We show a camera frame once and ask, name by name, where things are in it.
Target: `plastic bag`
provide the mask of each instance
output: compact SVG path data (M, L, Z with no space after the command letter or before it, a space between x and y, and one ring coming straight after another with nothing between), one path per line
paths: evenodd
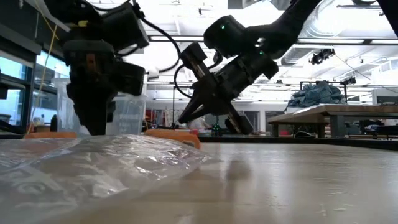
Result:
M0 223L43 222L132 199L209 158L149 136L0 141Z

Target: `table leg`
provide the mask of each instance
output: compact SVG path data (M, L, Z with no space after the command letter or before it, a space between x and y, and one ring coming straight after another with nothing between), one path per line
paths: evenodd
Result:
M279 137L279 124L272 125L272 137Z
M317 124L317 134L318 134L318 138L325 137L325 125L324 124Z
M343 138L346 135L344 116L330 116L330 133L332 138Z

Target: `table surface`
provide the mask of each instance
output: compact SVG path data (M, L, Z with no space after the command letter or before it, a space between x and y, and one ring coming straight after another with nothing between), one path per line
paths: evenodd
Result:
M396 223L398 152L315 144L203 144L215 162L65 223Z
M303 108L301 111L291 114L283 114L268 118L269 124L278 123L329 123L328 116L367 116L380 117L398 116L398 106L380 105L319 105L313 108Z

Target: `clear plastic bin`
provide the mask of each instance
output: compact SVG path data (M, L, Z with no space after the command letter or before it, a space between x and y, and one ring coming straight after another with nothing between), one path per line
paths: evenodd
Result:
M90 135L88 130L80 125L73 109L73 101L67 95L69 78L53 78L52 83L58 90L58 131L73 131L78 136ZM113 101L116 102L116 110L113 113L113 122L106 124L106 134L140 134L146 96L119 93Z

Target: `blue cloth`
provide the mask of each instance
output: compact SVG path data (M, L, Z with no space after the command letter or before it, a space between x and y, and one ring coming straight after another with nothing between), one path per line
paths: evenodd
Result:
M341 94L340 90L329 85L326 81L321 81L317 85L305 85L303 90L298 91L292 95L288 103L288 107L302 107L324 104L346 104L346 99Z

